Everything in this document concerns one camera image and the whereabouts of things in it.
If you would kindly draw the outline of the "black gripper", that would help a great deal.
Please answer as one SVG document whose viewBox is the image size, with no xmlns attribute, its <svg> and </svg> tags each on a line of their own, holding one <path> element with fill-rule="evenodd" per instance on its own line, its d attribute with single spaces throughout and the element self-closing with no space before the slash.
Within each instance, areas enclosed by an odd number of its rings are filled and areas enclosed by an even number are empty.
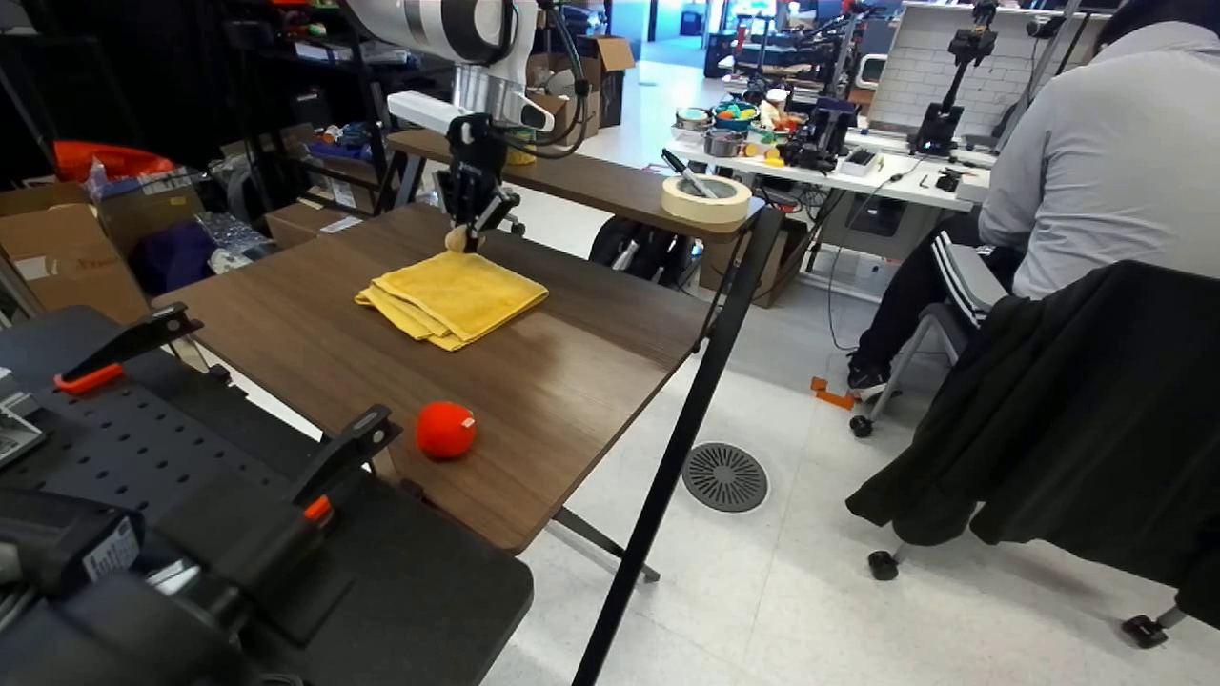
<svg viewBox="0 0 1220 686">
<path fill-rule="evenodd" d="M 508 161 L 508 139 L 491 114 L 463 114 L 445 129 L 450 167 L 438 172 L 443 209 L 458 224 L 463 208 L 489 208 L 464 224 L 464 252 L 476 252 L 480 242 L 513 219 L 522 204 L 513 187 L 501 187 Z"/>
</svg>

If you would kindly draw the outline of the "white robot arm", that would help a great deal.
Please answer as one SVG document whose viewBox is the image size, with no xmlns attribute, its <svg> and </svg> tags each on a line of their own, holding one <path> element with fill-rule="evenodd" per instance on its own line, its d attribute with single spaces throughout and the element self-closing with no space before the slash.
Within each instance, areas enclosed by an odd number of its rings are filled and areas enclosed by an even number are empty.
<svg viewBox="0 0 1220 686">
<path fill-rule="evenodd" d="M 557 129 L 557 119 L 529 97 L 529 54 L 538 0 L 345 0 L 355 22 L 453 69 L 445 97 L 420 88 L 388 93 L 387 110 L 417 129 L 438 134 L 450 167 L 438 175 L 450 219 L 450 252 L 476 252 L 519 208 L 505 187 L 508 154 Z"/>
</svg>

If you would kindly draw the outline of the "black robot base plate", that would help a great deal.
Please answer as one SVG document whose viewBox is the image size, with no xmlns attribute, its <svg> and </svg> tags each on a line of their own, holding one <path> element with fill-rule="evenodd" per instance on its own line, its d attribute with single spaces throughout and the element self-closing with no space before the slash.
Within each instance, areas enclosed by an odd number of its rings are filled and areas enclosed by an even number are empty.
<svg viewBox="0 0 1220 686">
<path fill-rule="evenodd" d="M 476 686 L 533 575 L 365 464 L 325 543 L 232 631 L 214 561 L 262 532 L 325 441 L 281 433 L 166 349 L 93 398 L 55 378 L 123 323 L 62 309 L 0 335 L 9 412 L 40 448 L 6 471 L 6 532 L 42 598 L 6 635 L 6 686 Z"/>
</svg>

